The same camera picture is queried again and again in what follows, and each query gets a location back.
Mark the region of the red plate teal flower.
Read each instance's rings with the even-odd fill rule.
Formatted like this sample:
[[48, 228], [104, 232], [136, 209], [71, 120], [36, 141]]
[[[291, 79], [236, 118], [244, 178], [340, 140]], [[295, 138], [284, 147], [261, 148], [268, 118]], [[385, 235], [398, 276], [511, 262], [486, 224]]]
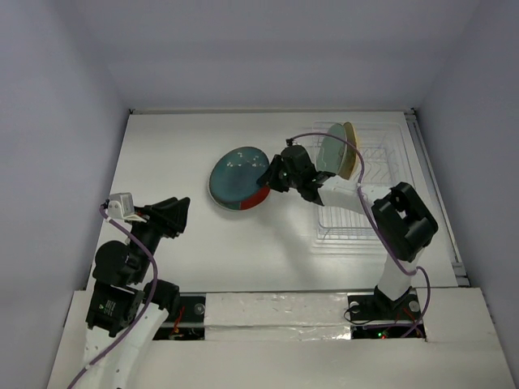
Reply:
[[270, 189], [264, 186], [246, 199], [235, 202], [217, 200], [217, 203], [223, 208], [231, 211], [245, 211], [261, 204], [268, 197], [269, 193]]

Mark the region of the dark teal brown-rimmed plate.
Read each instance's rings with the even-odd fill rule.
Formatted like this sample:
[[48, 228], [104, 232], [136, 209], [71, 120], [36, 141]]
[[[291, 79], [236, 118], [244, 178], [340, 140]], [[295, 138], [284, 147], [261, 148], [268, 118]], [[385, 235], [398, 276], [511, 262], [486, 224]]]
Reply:
[[268, 166], [267, 155], [257, 147], [235, 148], [215, 164], [208, 179], [208, 192], [215, 203], [246, 199], [262, 188], [256, 181]]

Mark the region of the light green plate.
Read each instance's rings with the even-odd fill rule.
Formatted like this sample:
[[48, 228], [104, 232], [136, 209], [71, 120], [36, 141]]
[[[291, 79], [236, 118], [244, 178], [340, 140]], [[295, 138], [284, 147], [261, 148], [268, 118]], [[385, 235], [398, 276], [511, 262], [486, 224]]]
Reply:
[[342, 124], [331, 125], [328, 131], [321, 137], [320, 148], [316, 157], [315, 166], [319, 171], [335, 173], [348, 179], [350, 167], [348, 166], [348, 145], [346, 129]]

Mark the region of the yellow cream plate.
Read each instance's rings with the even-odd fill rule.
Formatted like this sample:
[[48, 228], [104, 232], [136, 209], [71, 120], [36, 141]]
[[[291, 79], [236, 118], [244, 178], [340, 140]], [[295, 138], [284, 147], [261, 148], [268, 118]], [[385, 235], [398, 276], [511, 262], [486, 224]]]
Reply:
[[358, 149], [358, 136], [351, 122], [345, 122], [342, 126], [345, 130], [346, 145], [338, 174], [340, 177], [349, 180], [353, 177], [358, 163], [358, 155], [356, 152]]

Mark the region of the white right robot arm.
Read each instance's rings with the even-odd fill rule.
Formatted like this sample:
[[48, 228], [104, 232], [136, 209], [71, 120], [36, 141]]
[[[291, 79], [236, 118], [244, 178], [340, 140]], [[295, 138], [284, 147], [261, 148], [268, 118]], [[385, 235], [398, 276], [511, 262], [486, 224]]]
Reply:
[[277, 192], [296, 190], [309, 203], [364, 215], [386, 249], [382, 276], [366, 300], [351, 303], [345, 318], [368, 324], [394, 320], [409, 300], [418, 258], [438, 232], [438, 224], [416, 190], [407, 182], [393, 187], [362, 186], [359, 182], [319, 171], [301, 145], [276, 154], [257, 180]]

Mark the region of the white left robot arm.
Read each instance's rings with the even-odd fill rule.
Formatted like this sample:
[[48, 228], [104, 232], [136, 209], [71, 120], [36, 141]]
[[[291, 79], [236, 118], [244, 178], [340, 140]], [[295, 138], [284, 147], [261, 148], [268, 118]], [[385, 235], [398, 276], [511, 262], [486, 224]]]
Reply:
[[95, 254], [83, 367], [71, 388], [128, 388], [161, 324], [178, 315], [179, 287], [160, 279], [154, 254], [161, 239], [184, 233], [190, 205], [188, 197], [172, 197], [136, 207], [129, 193], [100, 205], [104, 222], [126, 239]]

